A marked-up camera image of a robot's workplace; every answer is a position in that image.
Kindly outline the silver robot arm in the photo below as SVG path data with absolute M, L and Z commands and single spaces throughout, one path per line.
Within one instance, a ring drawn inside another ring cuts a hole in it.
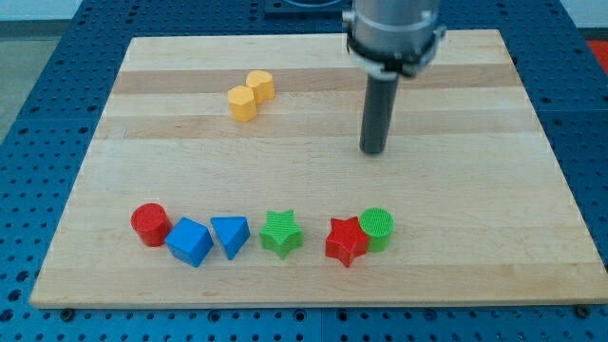
M 381 81 L 413 78 L 434 59 L 445 36 L 439 0 L 358 0 L 342 12 L 347 51 Z

